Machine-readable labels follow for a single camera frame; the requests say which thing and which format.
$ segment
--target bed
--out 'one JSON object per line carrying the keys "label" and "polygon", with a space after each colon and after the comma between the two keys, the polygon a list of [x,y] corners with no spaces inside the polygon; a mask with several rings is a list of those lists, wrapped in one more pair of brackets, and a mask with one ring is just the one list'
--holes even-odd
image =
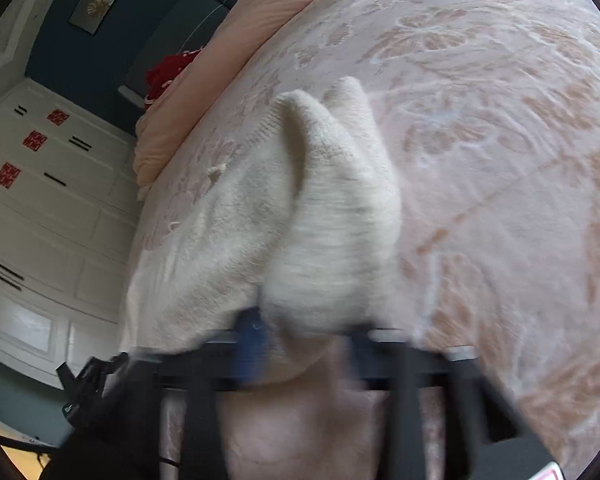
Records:
{"label": "bed", "polygon": [[[248,60],[152,183],[131,279],[277,94],[318,95],[347,75],[362,82],[400,181],[401,273],[385,316],[425,348],[477,346],[576,479],[600,450],[600,13],[591,0],[313,1]],[[235,478],[370,478],[379,400],[346,384],[318,364],[227,397]],[[435,392],[423,405],[438,478]],[[166,418],[170,442],[176,418]],[[177,458],[173,445],[166,453]]]}

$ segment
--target teal wall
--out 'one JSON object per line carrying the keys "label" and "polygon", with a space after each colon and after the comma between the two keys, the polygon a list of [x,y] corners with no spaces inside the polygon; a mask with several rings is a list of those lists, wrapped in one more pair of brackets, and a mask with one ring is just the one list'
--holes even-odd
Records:
{"label": "teal wall", "polygon": [[0,363],[0,422],[57,446],[69,431],[62,416],[64,392]]}

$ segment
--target white label with red border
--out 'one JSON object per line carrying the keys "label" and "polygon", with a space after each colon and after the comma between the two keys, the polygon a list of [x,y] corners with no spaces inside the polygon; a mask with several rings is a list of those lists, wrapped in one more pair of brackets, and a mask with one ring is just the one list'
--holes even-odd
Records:
{"label": "white label with red border", "polygon": [[564,480],[560,466],[555,462],[549,462],[541,472],[532,476],[529,480]]}

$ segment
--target flower pattern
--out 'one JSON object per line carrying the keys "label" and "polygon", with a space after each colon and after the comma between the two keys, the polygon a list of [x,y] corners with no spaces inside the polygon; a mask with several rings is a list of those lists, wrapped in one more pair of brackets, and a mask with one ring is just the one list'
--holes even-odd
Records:
{"label": "flower pattern", "polygon": [[[344,75],[362,81],[402,184],[402,272],[381,317],[417,345],[477,346],[575,479],[600,448],[600,13],[590,0],[315,0],[261,47],[162,172],[131,272],[208,191],[208,170],[231,171],[275,95],[319,94]],[[250,435],[257,413],[271,424],[288,415],[272,404],[283,389],[232,400],[225,435],[237,477],[367,478],[380,401],[299,387],[296,408],[329,407],[291,412],[316,415],[294,418],[304,442],[360,423],[350,445],[277,454],[283,444]],[[423,404],[429,477],[440,478],[440,402],[428,392]],[[233,416],[252,424],[238,431]]]}

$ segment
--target cream knit garment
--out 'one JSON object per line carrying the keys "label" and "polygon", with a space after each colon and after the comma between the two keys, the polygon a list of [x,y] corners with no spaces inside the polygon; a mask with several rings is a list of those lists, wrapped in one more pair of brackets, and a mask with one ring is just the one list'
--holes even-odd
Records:
{"label": "cream knit garment", "polygon": [[296,375],[326,336],[381,311],[399,233],[396,179],[358,80],[321,102],[281,94],[171,239],[140,256],[122,349],[191,348],[262,284],[267,379]]}

